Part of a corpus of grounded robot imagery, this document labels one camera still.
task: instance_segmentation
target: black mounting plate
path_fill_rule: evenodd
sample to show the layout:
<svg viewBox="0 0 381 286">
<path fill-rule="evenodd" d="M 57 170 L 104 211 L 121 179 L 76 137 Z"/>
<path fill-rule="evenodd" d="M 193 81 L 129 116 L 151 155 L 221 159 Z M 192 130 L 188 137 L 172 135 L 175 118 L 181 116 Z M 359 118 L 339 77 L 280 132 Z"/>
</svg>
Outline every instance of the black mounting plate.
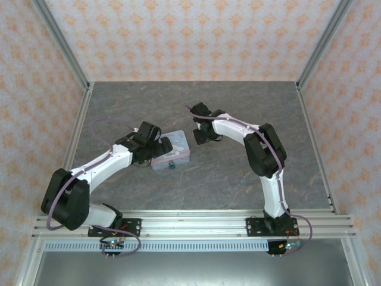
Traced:
<svg viewBox="0 0 381 286">
<path fill-rule="evenodd" d="M 291 217 L 284 227 L 271 233 L 270 230 L 266 228 L 263 217 L 249 217 L 246 219 L 246 231 L 248 237 L 286 237 L 286 229 L 295 231 L 299 235 L 299 228 L 294 227 L 295 225 L 298 225 L 298 222 L 294 217 Z M 289 236 L 294 237 L 296 235 L 290 232 Z"/>
<path fill-rule="evenodd" d="M 136 236 L 140 236 L 140 230 L 142 229 L 142 219 L 122 219 L 121 225 L 127 225 L 124 231 L 131 232 Z M 130 235 L 120 234 L 117 232 L 115 235 L 111 231 L 105 231 L 95 226 L 92 229 L 89 228 L 88 237 L 130 237 Z"/>
</svg>

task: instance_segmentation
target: plastic container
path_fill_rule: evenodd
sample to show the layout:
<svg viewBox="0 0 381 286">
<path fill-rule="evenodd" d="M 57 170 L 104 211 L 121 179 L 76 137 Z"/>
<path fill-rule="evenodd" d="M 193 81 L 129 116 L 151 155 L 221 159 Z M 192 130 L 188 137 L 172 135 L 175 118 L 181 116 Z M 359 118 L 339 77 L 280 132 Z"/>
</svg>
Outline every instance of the plastic container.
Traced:
<svg viewBox="0 0 381 286">
<path fill-rule="evenodd" d="M 154 170 L 174 169 L 177 165 L 189 162 L 191 151 L 182 130 L 162 134 L 160 138 L 167 137 L 173 150 L 163 156 L 152 159 L 151 166 Z"/>
</svg>

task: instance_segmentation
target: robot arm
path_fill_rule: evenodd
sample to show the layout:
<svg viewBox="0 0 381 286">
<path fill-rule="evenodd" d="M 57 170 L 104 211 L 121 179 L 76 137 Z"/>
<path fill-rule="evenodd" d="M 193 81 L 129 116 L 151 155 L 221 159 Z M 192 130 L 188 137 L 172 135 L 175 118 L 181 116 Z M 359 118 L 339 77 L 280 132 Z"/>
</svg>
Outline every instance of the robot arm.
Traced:
<svg viewBox="0 0 381 286">
<path fill-rule="evenodd" d="M 159 127 L 143 122 L 137 132 L 117 140 L 111 153 L 107 151 L 91 162 L 70 171 L 58 169 L 52 175 L 41 210 L 48 214 L 64 184 L 75 174 L 81 173 L 58 200 L 52 214 L 53 219 L 69 230 L 91 225 L 119 229 L 121 213 L 106 204 L 91 204 L 90 195 L 99 184 L 119 170 L 133 163 L 142 164 L 172 151 L 173 147 L 168 138 L 156 139 L 158 133 L 161 134 Z"/>
<path fill-rule="evenodd" d="M 284 166 L 286 151 L 280 143 L 274 128 L 270 124 L 259 126 L 236 120 L 221 110 L 211 112 L 201 102 L 193 106 L 190 112 L 196 116 L 216 117 L 213 120 L 193 117 L 193 120 L 198 125 L 198 129 L 193 131 L 197 144 L 200 145 L 211 140 L 216 140 L 219 136 L 223 135 L 245 146 L 249 164 L 261 179 L 265 198 L 264 215 L 269 218 L 269 224 L 273 224 L 270 227 L 274 228 L 276 221 L 280 217 L 285 216 L 280 197 L 280 194 L 282 194 L 284 198 L 283 171 L 279 171 L 274 157 L 267 147 L 263 147 L 261 138 L 249 126 L 264 134 L 274 148 L 282 166 Z M 283 205 L 286 209 L 288 208 L 284 200 Z"/>
</svg>

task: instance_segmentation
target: orange floral pattern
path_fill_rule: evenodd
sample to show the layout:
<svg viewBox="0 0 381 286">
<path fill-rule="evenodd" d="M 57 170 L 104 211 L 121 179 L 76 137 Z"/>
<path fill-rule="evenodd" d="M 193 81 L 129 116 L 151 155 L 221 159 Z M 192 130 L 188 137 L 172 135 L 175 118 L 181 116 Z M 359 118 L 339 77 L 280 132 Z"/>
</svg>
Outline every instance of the orange floral pattern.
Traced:
<svg viewBox="0 0 381 286">
<path fill-rule="evenodd" d="M 381 10 L 355 1 L 303 90 L 340 210 L 354 215 L 381 281 Z"/>
<path fill-rule="evenodd" d="M 83 91 L 32 1 L 1 1 L 0 15 L 0 284 L 10 286 Z"/>
<path fill-rule="evenodd" d="M 90 81 L 297 80 L 339 2 L 48 0 Z"/>
</svg>

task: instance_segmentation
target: patterned wallpaper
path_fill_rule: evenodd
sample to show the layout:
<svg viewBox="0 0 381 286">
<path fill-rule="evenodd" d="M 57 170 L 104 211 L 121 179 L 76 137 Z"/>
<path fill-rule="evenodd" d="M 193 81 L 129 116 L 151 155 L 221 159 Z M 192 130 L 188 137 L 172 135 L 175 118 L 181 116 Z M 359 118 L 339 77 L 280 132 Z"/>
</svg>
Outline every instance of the patterned wallpaper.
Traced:
<svg viewBox="0 0 381 286">
<path fill-rule="evenodd" d="M 339 0 L 48 0 L 90 81 L 297 80 Z"/>
<path fill-rule="evenodd" d="M 30 0 L 0 1 L 0 285 L 15 284 L 82 88 Z"/>
<path fill-rule="evenodd" d="M 355 0 L 303 90 L 330 184 L 381 281 L 381 6 Z"/>
</svg>

